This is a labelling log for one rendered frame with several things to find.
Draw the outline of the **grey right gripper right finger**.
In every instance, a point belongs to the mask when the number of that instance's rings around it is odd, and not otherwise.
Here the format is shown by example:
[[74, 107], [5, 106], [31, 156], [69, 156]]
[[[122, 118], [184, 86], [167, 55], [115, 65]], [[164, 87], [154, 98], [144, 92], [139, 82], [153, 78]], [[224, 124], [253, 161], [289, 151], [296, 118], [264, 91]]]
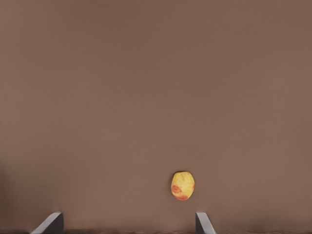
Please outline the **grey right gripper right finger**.
[[205, 212], [196, 212], [195, 214], [195, 234], [216, 234]]

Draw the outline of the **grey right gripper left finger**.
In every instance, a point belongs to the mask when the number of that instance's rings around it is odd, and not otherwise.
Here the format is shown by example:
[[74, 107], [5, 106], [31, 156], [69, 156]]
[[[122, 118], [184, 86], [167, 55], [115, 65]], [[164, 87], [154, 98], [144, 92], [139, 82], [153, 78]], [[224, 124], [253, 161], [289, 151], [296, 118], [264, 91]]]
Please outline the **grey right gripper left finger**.
[[52, 213], [30, 234], [64, 234], [63, 213]]

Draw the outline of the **yellow potato with red patches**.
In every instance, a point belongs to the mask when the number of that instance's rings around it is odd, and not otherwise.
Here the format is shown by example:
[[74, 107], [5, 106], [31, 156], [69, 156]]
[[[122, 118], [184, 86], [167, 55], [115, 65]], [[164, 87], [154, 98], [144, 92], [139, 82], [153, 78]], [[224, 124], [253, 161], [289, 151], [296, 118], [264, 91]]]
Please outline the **yellow potato with red patches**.
[[172, 195], [180, 200], [188, 200], [195, 190], [195, 179], [190, 172], [180, 171], [173, 175], [171, 182]]

